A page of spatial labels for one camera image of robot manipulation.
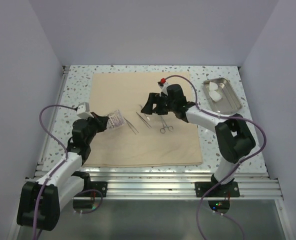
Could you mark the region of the purple printed packet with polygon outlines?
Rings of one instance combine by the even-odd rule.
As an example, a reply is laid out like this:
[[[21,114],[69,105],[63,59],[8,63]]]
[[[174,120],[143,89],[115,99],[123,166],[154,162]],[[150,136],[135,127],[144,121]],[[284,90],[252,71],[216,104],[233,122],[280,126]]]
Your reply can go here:
[[[113,129],[122,127],[125,124],[124,117],[119,109],[109,113],[107,116],[108,116],[108,122],[107,122],[108,130],[113,130]]]

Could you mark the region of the pointed straight steel tweezers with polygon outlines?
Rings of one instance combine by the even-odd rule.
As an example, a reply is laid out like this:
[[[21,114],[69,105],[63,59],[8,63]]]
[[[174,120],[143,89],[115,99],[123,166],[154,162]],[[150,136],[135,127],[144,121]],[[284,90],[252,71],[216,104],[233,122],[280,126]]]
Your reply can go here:
[[[141,121],[149,128],[151,129],[152,126],[138,113],[136,112],[136,114],[138,115],[138,117],[141,119]]]

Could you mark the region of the serrated steel forceps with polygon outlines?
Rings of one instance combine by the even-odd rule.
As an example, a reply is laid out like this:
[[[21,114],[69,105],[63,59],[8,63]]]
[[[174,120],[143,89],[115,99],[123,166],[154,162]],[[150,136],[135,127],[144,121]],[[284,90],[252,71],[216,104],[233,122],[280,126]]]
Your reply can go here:
[[[126,122],[126,124],[128,125],[128,127],[131,129],[131,131],[137,135],[139,133],[139,131],[135,128],[135,126],[129,121],[127,120],[125,117],[123,118],[124,121]]]

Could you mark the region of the steel hemostat clamp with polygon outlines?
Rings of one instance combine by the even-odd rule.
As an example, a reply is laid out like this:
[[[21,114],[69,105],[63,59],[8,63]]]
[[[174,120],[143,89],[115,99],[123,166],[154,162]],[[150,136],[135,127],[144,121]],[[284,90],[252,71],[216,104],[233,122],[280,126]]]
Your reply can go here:
[[[162,127],[159,130],[161,134],[165,134],[166,131],[172,132],[174,130],[173,126],[168,125],[166,123],[166,121],[165,121],[165,119],[163,118],[162,115],[160,115],[160,121],[161,121],[161,124],[162,124]]]

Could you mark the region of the beige cloth wrap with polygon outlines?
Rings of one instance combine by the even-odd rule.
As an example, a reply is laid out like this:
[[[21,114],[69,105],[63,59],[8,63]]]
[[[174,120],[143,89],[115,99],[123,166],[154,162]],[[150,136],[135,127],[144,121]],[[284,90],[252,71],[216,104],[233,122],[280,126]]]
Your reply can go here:
[[[157,167],[200,165],[203,163],[198,128],[170,112],[145,118],[140,113],[150,93],[160,93],[158,81],[179,84],[187,100],[194,98],[190,84],[173,72],[95,73],[92,78],[89,106],[99,116],[119,110],[135,130],[124,124],[96,134],[91,141],[87,167]],[[162,121],[173,127],[161,133]]]

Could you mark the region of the stainless steel tray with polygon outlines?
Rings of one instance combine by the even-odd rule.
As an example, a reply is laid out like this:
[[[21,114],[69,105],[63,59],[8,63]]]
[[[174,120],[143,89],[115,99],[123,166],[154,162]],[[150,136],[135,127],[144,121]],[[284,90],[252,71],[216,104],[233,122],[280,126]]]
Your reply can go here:
[[[209,96],[210,81],[218,85],[217,92],[220,93],[222,96],[222,99],[218,102],[212,101],[212,99]],[[232,115],[237,113],[242,108],[242,104],[237,94],[235,93],[229,80],[225,77],[205,80],[202,84],[202,90],[209,103],[210,109],[213,112],[224,114],[224,115]]]

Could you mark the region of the curved tip steel tweezers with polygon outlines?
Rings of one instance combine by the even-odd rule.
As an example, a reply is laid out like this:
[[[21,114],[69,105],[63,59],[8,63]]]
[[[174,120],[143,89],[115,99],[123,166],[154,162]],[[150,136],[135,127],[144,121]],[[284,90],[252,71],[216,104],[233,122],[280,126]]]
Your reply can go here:
[[[147,114],[143,113],[143,115],[146,117],[146,119],[147,119],[148,121],[150,121],[150,118],[149,118],[149,116],[148,116]]]

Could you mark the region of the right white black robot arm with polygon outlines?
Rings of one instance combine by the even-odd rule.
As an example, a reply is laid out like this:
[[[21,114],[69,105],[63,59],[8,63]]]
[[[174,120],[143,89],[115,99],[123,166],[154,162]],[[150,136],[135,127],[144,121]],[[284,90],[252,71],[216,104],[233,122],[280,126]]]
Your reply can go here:
[[[196,103],[187,100],[179,84],[158,82],[158,85],[161,92],[149,93],[141,113],[161,116],[172,112],[179,120],[215,133],[222,159],[211,176],[210,189],[215,196],[223,196],[229,190],[228,183],[234,179],[234,168],[237,168],[238,162],[256,146],[247,123],[239,114],[219,117],[213,112],[200,111]]]

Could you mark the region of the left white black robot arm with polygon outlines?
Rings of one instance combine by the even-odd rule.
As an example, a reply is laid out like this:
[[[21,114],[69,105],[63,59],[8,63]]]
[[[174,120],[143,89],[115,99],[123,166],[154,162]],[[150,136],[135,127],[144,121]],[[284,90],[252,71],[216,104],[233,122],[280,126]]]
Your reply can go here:
[[[90,175],[80,169],[90,156],[93,138],[107,129],[108,122],[108,116],[91,112],[73,123],[62,159],[43,177],[23,185],[16,217],[18,225],[51,231],[61,210],[73,197],[92,192],[97,197],[103,195],[93,187]]]

